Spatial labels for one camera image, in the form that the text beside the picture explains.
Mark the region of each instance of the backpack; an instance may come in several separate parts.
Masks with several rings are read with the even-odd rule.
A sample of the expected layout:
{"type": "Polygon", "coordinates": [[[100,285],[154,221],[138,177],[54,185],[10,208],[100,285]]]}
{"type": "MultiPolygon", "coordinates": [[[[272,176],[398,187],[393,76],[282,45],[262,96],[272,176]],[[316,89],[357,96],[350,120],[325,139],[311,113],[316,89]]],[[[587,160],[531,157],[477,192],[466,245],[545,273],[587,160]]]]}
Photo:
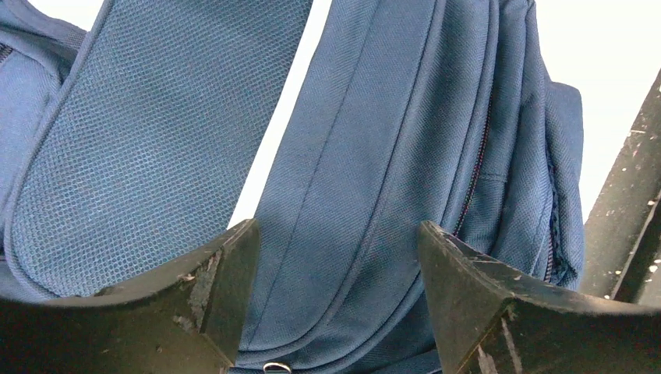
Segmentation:
{"type": "Polygon", "coordinates": [[[428,373],[421,221],[578,286],[581,98],[533,1],[106,0],[80,48],[20,4],[0,2],[3,296],[93,295],[255,217],[230,373],[428,373]]]}

